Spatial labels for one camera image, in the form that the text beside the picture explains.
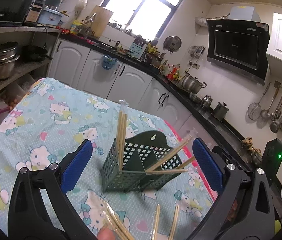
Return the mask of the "left hand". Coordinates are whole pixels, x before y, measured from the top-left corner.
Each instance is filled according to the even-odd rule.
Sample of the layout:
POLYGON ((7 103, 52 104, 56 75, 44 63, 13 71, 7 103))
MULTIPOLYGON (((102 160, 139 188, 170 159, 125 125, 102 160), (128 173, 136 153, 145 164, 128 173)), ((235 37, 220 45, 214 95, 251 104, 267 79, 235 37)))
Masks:
POLYGON ((114 232, 104 225, 97 234, 98 240, 115 240, 116 236, 114 232))

